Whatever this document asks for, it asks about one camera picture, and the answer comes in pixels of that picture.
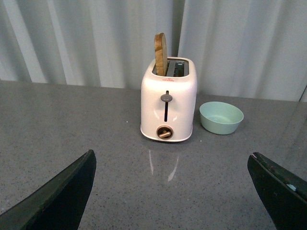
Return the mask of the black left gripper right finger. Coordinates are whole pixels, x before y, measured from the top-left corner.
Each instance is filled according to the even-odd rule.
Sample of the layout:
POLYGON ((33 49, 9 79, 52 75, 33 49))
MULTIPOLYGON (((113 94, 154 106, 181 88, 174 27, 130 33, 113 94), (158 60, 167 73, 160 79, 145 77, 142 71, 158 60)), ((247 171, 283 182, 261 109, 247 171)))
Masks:
POLYGON ((248 171, 255 189, 278 230, 307 228, 307 182, 254 152, 248 171))

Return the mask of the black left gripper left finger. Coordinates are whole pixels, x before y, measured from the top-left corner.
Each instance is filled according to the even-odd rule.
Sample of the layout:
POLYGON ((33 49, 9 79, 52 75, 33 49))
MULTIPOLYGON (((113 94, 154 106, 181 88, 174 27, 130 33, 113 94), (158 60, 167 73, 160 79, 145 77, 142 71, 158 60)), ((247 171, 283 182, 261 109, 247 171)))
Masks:
POLYGON ((76 230, 96 170, 93 150, 70 164, 29 197, 0 216, 2 230, 76 230))

